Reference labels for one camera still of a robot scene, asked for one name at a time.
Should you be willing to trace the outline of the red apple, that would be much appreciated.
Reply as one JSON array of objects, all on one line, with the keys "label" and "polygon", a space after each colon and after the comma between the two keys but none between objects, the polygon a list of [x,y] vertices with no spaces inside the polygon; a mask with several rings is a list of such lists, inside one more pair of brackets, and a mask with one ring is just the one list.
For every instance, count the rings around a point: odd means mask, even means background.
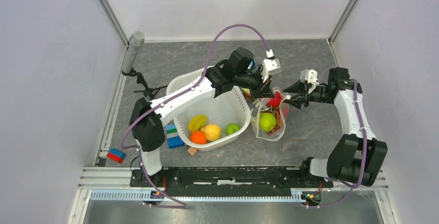
[{"label": "red apple", "polygon": [[271,98],[266,105],[270,108],[278,108],[283,102],[283,99],[283,95],[279,91],[276,91],[274,97]]}]

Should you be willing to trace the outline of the red orange mango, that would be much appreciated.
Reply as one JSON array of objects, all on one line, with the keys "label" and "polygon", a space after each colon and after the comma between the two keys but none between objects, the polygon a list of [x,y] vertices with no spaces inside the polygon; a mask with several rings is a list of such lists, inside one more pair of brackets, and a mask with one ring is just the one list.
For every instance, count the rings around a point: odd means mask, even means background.
[{"label": "red orange mango", "polygon": [[282,114],[283,119],[287,120],[287,117],[289,114],[289,105],[288,104],[281,104],[280,113]]}]

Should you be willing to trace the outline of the red grape bunch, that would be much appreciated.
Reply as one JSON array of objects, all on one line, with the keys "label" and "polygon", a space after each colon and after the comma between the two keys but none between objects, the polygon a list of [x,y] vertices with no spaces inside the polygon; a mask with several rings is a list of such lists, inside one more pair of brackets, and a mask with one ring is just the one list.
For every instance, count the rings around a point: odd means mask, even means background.
[{"label": "red grape bunch", "polygon": [[268,135],[273,135],[283,127],[283,120],[279,111],[274,111],[272,114],[276,117],[276,126],[268,132]]}]

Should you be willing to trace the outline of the clear dotted zip bag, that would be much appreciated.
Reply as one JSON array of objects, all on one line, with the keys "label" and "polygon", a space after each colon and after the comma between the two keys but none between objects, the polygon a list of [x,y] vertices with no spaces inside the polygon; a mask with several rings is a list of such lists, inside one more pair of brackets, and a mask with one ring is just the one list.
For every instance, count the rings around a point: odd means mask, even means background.
[{"label": "clear dotted zip bag", "polygon": [[258,98],[250,105],[253,132],[257,138],[267,141],[279,140],[286,130],[289,114],[287,100],[291,98],[280,87],[273,88],[273,98]]}]

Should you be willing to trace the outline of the green apple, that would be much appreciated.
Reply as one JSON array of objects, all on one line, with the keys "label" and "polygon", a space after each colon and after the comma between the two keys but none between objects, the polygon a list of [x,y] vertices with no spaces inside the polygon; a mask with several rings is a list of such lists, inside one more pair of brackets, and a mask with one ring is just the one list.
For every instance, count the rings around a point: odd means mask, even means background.
[{"label": "green apple", "polygon": [[263,112],[259,115],[259,127],[264,132],[269,132],[276,126],[276,117],[270,112]]}]

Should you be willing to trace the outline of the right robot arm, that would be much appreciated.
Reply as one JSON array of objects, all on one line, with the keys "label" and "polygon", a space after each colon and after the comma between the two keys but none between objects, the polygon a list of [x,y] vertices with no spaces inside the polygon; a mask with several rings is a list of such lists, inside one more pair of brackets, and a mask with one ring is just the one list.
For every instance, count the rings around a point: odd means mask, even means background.
[{"label": "right robot arm", "polygon": [[334,67],[328,71],[328,80],[322,83],[315,70],[305,69],[296,83],[283,90],[293,94],[287,103],[298,109],[310,102],[334,105],[342,126],[343,135],[329,157],[307,158],[305,169],[299,172],[299,181],[312,187],[322,177],[351,188],[370,187],[387,155],[387,144],[376,138],[368,124],[361,85],[350,77],[346,68]]}]

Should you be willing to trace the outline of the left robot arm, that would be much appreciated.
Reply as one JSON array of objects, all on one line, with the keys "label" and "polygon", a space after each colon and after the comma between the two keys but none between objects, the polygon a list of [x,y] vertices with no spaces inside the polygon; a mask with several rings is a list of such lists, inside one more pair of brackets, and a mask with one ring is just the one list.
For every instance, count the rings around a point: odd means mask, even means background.
[{"label": "left robot arm", "polygon": [[273,97],[271,76],[280,69],[278,59],[271,50],[267,58],[251,71],[249,66],[254,56],[245,48],[237,48],[229,59],[206,68],[200,77],[185,87],[160,99],[135,103],[128,131],[136,140],[143,180],[149,186],[162,182],[160,160],[161,145],[166,141],[164,126],[196,103],[214,99],[231,91],[235,86],[248,88],[257,96]]}]

